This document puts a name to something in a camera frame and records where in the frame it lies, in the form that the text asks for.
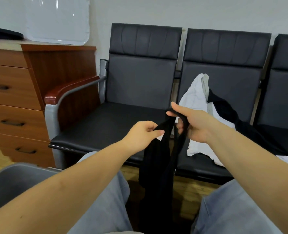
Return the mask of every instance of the left arm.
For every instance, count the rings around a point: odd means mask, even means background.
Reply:
[[[48,178],[0,208],[0,234],[67,233],[123,163],[164,132],[135,124],[121,141]]]

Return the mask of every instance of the wall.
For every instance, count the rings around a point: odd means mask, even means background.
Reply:
[[[25,25],[23,0],[0,0],[0,28],[23,34]]]
[[[288,0],[91,0],[87,44],[97,47],[97,66],[99,59],[108,59],[113,22],[270,32],[275,37],[288,34]]]

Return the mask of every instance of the light blue jeans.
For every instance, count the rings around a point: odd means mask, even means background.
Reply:
[[[87,153],[80,160],[95,154]],[[68,234],[132,232],[125,204],[130,189],[121,172],[95,200]],[[236,180],[229,181],[203,198],[191,234],[281,234]]]

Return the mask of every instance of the red brown armrest pad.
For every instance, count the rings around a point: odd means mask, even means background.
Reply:
[[[62,85],[56,86],[54,89],[50,90],[44,97],[44,102],[46,104],[56,105],[58,104],[60,98],[69,90],[75,89],[77,87],[83,86],[90,82],[100,79],[98,75],[88,76],[72,82],[64,83]]]

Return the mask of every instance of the forearm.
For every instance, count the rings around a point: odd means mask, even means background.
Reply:
[[[222,123],[210,129],[208,144],[263,212],[288,233],[288,164]]]
[[[32,187],[0,209],[0,233],[67,233],[130,155],[117,142]]]

